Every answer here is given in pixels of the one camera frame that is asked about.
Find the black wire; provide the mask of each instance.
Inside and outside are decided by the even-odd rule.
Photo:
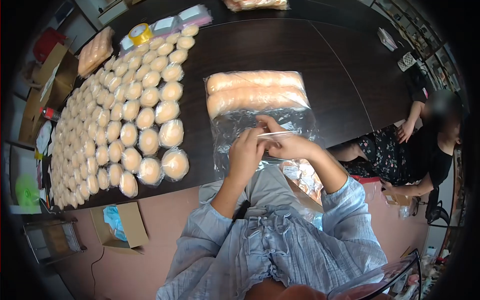
[[[95,297],[95,284],[96,284],[96,282],[95,282],[95,276],[93,276],[93,264],[96,263],[96,262],[98,262],[99,260],[101,260],[104,254],[105,254],[105,247],[103,247],[102,256],[100,256],[100,258],[97,259],[96,261],[94,261],[94,262],[92,263],[92,265],[90,266],[90,270],[92,271],[92,277],[93,277],[93,296],[94,296],[94,297]]]

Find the roll of tape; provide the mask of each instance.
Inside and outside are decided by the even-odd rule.
[[[153,33],[150,31],[147,23],[141,23],[130,30],[128,37],[135,46],[138,46],[153,38]]]

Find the open cardboard box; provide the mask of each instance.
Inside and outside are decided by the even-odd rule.
[[[46,122],[40,114],[41,107],[58,110],[73,89],[77,77],[78,59],[64,45],[57,43],[33,77],[42,90],[31,89],[25,105],[18,140],[35,145],[40,127]]]
[[[387,204],[389,205],[410,206],[413,198],[412,196],[394,194],[388,190],[384,190],[382,193],[387,198]]]
[[[137,202],[116,205],[127,241],[117,239],[110,230],[110,225],[103,219],[103,209],[107,206],[90,209],[93,225],[98,240],[110,250],[121,254],[141,254],[135,247],[146,245],[148,236],[138,210]]]

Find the floral skirt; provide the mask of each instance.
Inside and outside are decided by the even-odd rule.
[[[396,126],[390,125],[356,139],[368,161],[361,157],[340,162],[351,175],[380,177],[393,185],[404,185],[410,179],[407,144],[398,143]]]

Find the finger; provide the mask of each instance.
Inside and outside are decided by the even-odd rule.
[[[270,132],[279,132],[279,131],[286,131],[282,126],[280,126],[274,118],[266,116],[266,115],[260,115],[255,117],[257,121],[259,122],[264,122],[267,124],[268,129]]]

